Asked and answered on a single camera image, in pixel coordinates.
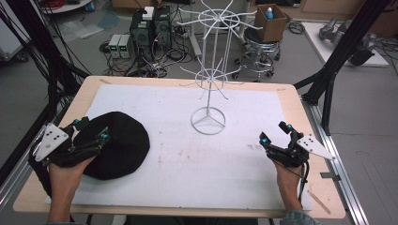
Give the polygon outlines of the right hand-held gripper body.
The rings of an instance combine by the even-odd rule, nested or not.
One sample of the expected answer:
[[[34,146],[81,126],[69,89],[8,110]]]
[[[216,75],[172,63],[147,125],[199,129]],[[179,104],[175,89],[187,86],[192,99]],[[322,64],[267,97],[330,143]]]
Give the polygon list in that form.
[[[267,139],[268,158],[279,161],[287,168],[303,165],[309,160],[310,154],[334,160],[334,156],[313,135],[302,135],[293,131],[290,137],[291,141],[286,148],[273,145]]]

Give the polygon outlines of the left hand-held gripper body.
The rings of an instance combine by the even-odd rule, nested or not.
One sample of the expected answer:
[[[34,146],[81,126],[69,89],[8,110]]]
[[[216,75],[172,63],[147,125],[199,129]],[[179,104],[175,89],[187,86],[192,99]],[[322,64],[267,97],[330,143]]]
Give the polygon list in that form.
[[[34,151],[36,162],[49,161],[59,167],[73,167],[86,159],[98,154],[79,154],[73,152],[73,126],[57,127],[49,123],[39,142],[38,150]]]

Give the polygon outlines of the black beret hat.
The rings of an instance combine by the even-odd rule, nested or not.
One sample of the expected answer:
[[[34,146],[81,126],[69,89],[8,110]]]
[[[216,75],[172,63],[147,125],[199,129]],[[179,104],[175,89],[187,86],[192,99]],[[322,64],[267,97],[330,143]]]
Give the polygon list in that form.
[[[108,112],[93,118],[74,138],[75,145],[94,141],[108,128],[110,140],[85,168],[84,174],[99,180],[116,179],[134,173],[150,148],[145,127],[123,112]]]

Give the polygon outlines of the white wire hat rack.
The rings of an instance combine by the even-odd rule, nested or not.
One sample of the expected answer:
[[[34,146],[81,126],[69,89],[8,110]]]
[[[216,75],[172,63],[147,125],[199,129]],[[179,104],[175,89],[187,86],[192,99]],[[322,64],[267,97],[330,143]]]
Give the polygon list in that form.
[[[197,72],[182,68],[182,70],[194,76],[194,83],[203,90],[203,97],[207,97],[207,105],[197,109],[191,115],[192,127],[201,134],[216,135],[226,128],[226,116],[222,110],[210,104],[213,93],[218,92],[224,99],[228,97],[222,92],[224,86],[229,83],[228,76],[235,71],[227,72],[227,62],[230,53],[232,36],[240,37],[237,27],[248,26],[258,30],[258,27],[244,22],[243,17],[253,15],[255,12],[234,12],[230,9],[234,0],[224,7],[211,7],[200,0],[205,7],[202,11],[180,9],[189,13],[190,19],[182,22],[194,27],[200,24],[203,27],[202,51],[198,62],[200,69]]]

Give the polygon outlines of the person's right hand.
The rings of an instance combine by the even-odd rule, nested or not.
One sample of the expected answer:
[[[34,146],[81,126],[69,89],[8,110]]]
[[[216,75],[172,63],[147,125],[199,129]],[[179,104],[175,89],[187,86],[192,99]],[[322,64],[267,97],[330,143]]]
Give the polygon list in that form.
[[[287,192],[296,191],[301,179],[302,167],[284,167],[279,161],[275,161],[274,165],[277,171],[277,184],[279,189]]]

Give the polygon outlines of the person's left hand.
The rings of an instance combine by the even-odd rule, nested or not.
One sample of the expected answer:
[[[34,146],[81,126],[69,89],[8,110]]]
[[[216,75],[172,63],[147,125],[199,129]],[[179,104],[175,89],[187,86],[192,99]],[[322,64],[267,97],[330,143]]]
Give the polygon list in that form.
[[[84,160],[69,168],[61,168],[54,163],[49,165],[50,180],[53,193],[59,191],[75,191],[79,186],[84,169],[93,158]]]

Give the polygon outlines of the grey tape piece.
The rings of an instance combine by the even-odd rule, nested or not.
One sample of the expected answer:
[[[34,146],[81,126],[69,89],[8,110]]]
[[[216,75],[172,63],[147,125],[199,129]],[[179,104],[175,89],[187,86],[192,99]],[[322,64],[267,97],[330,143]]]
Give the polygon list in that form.
[[[333,182],[339,182],[341,181],[341,177],[339,174],[334,174],[333,172],[321,172],[320,173],[321,177],[323,179],[331,179]]]

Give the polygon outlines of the wooden stick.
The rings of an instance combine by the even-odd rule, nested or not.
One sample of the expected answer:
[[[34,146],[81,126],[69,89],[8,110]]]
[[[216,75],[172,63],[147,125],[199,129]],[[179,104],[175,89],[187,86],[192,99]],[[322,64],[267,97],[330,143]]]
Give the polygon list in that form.
[[[331,211],[327,208],[327,206],[309,189],[307,190],[308,194],[312,197],[312,199],[325,211],[328,215],[331,214]]]

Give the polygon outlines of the denim sleeve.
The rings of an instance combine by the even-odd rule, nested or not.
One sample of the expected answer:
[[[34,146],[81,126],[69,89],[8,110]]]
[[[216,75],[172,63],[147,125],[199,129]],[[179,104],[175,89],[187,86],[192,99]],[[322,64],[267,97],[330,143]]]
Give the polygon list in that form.
[[[303,211],[293,210],[286,213],[280,225],[319,225],[319,222]]]

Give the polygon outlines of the chrome rolling stool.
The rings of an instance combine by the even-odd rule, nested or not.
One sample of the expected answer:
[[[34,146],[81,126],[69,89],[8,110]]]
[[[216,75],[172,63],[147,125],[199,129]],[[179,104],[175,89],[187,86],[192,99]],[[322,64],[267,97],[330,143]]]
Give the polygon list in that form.
[[[255,29],[246,28],[243,34],[244,46],[248,51],[237,58],[234,63],[238,70],[249,70],[257,74],[256,83],[260,82],[261,75],[272,77],[274,75],[274,62],[281,56],[281,41],[265,42]]]

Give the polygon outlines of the white foam mat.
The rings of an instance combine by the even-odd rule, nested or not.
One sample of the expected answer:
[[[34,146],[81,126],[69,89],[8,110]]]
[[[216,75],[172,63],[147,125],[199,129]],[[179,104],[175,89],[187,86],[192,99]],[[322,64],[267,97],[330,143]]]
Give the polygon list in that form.
[[[290,138],[280,128],[286,111],[281,91],[237,85],[211,97],[226,116],[226,128],[205,135],[191,115],[207,105],[199,88],[104,84],[89,117],[123,112],[145,127],[150,150],[136,172],[100,181],[85,176],[76,205],[281,210],[276,172],[259,143],[261,132],[280,147]]]

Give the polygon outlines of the white power supply unit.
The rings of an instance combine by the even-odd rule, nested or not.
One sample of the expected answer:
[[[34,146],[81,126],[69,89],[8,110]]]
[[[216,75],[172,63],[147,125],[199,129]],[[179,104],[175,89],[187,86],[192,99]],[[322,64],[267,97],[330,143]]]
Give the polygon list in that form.
[[[118,49],[122,58],[130,58],[132,55],[132,42],[130,35],[122,35],[118,42]]]
[[[121,39],[120,35],[113,35],[108,43],[108,47],[113,58],[120,58],[120,52],[118,49],[118,43]]]

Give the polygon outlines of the white floor board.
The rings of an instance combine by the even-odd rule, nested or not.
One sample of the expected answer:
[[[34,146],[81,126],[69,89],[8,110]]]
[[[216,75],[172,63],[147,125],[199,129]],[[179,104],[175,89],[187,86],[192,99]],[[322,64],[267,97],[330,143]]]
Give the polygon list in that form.
[[[324,26],[323,23],[304,22],[306,37],[312,42],[312,45],[323,63],[326,63],[334,51],[334,46],[329,40],[322,40],[318,37],[319,30]],[[389,63],[376,51],[373,50],[371,56],[364,64],[364,67],[382,68]]]

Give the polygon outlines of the cardboard box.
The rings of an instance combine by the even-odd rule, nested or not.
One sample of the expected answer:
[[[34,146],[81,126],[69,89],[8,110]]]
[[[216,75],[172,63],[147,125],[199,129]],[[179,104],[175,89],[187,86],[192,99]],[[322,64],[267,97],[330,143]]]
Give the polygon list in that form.
[[[268,9],[271,8],[273,19],[269,20],[266,16]],[[283,38],[283,31],[287,23],[286,15],[275,4],[264,4],[257,6],[254,26],[259,27],[257,35],[265,42],[280,41]]]

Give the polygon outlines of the black computer tower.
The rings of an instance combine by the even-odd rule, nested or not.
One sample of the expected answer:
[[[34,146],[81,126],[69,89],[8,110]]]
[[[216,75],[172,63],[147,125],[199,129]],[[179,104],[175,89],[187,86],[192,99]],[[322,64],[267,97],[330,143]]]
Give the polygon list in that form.
[[[156,40],[158,45],[166,51],[172,49],[170,13],[170,7],[164,6],[157,7],[154,14]]]
[[[143,15],[142,10],[138,10],[132,15],[130,34],[135,53],[143,56],[147,61],[152,61],[153,22],[144,20]]]

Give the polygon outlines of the aluminium rail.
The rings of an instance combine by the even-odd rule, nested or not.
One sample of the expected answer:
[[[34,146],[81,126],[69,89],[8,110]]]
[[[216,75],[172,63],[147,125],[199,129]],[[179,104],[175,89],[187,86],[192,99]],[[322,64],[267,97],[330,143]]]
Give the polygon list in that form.
[[[310,105],[307,102],[302,102],[302,105],[310,120],[315,136],[334,156],[334,160],[328,160],[326,164],[340,199],[343,201],[344,210],[354,225],[370,225],[346,172],[338,149],[332,137],[321,126],[322,112],[318,106]]]

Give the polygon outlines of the black metal frame post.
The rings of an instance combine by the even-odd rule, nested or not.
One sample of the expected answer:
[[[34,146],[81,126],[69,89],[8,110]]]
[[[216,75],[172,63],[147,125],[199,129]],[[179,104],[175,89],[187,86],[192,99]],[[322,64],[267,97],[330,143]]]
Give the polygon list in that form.
[[[391,0],[365,0],[324,66],[314,75],[294,84],[296,89],[311,85],[309,91],[302,96],[302,99],[310,105],[317,105],[319,98],[325,95],[321,126],[328,135],[330,135],[329,119],[335,78],[390,2]]]
[[[22,39],[14,28],[6,12],[0,9],[0,19],[27,50],[39,72],[47,81],[48,104],[0,168],[0,187],[10,178],[11,172],[22,158],[28,144],[38,134],[42,126],[46,122],[55,119],[58,104],[64,98],[74,97],[77,94],[81,87],[81,84],[78,83],[79,78],[85,79],[90,76],[88,70],[76,67],[62,55],[54,43],[50,31],[39,17],[30,0],[6,0],[6,2],[30,37],[38,53],[43,57],[43,60],[37,58],[35,51],[32,50],[30,45]]]

